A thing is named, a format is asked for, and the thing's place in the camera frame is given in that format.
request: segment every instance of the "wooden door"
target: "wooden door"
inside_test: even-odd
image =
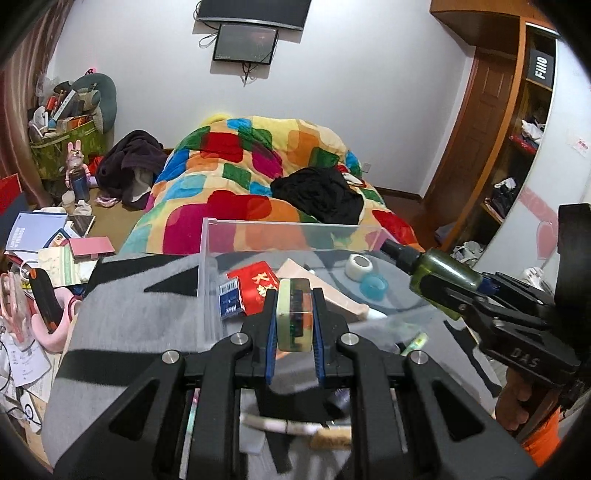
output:
[[[450,143],[425,196],[437,226],[456,221],[469,200],[499,134],[515,74],[515,60],[476,50],[474,62]]]

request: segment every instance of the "bed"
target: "bed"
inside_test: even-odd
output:
[[[326,127],[297,119],[218,116],[186,136],[170,154],[154,183],[146,213],[121,252],[197,253],[201,225],[208,217],[318,223],[271,196],[274,179],[308,166],[336,166],[362,178],[357,157]],[[413,229],[386,207],[374,187],[365,183],[352,188],[363,196],[360,225],[381,225],[400,243],[419,248]],[[235,235],[230,241],[236,250],[256,250],[264,239]],[[363,242],[356,239],[356,248],[363,250]]]

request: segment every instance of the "beige carpet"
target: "beige carpet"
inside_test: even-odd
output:
[[[96,217],[95,223],[88,236],[108,236],[116,251],[119,251],[123,242],[136,222],[144,214],[143,210],[126,210],[119,202],[111,208],[104,208],[95,204],[95,198],[99,189],[90,191],[90,206],[92,214]]]

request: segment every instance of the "wall-mounted tv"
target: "wall-mounted tv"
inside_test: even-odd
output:
[[[223,23],[217,34],[213,59],[270,65],[277,34],[276,28]]]
[[[311,0],[202,0],[197,20],[304,30]]]

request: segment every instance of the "wooden floor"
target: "wooden floor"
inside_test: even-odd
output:
[[[421,202],[391,195],[382,195],[382,197],[390,210],[413,227],[418,243],[425,250],[439,246],[434,236],[438,226],[433,225]]]

